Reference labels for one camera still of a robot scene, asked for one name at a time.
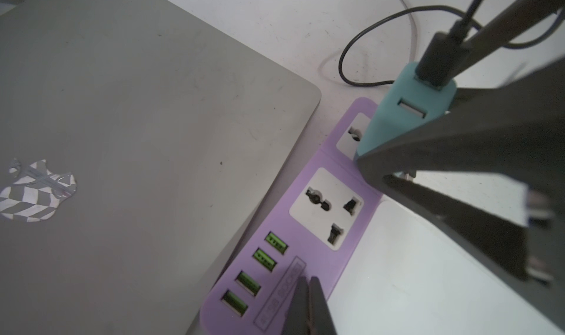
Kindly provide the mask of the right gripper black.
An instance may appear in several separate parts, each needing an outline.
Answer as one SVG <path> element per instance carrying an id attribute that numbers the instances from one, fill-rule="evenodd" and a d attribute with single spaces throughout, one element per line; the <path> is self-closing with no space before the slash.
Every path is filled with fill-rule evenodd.
<path id="1" fill-rule="evenodd" d="M 381 190 L 419 214 L 488 271 L 507 284 L 534 280 L 536 308 L 564 329 L 564 175 L 527 172 L 520 178 L 525 195 L 526 225 L 412 181 L 387 175 Z"/>

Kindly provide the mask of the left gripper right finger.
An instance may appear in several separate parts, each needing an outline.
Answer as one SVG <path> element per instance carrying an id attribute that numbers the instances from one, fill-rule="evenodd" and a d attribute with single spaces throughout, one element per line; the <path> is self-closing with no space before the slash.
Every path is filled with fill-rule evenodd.
<path id="1" fill-rule="evenodd" d="M 309 281 L 308 326 L 310 335 L 337 335 L 329 306 L 318 277 Z"/>

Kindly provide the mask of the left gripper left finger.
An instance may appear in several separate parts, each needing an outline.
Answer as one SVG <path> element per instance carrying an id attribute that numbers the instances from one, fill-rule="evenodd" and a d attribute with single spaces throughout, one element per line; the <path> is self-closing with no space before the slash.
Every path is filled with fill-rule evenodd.
<path id="1" fill-rule="evenodd" d="M 297 286 L 282 328 L 282 335 L 309 334 L 309 288 L 306 277 L 298 278 Z"/>

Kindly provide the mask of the teal charger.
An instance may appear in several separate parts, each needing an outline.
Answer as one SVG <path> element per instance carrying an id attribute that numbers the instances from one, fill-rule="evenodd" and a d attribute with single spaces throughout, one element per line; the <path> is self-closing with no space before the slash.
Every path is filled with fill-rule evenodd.
<path id="1" fill-rule="evenodd" d="M 382 144 L 443 116 L 455 97 L 451 80 L 441 89 L 416 77 L 416 62 L 404 67 L 383 101 L 378 105 L 360 143 L 358 157 Z"/>

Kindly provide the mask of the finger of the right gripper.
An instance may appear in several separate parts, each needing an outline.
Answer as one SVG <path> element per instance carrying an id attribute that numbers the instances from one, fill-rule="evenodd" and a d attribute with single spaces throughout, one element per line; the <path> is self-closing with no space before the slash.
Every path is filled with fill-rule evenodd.
<path id="1" fill-rule="evenodd" d="M 564 60 L 473 98 L 358 159 L 385 194 L 431 194 L 400 171 L 498 173 L 545 194 L 564 193 Z"/>

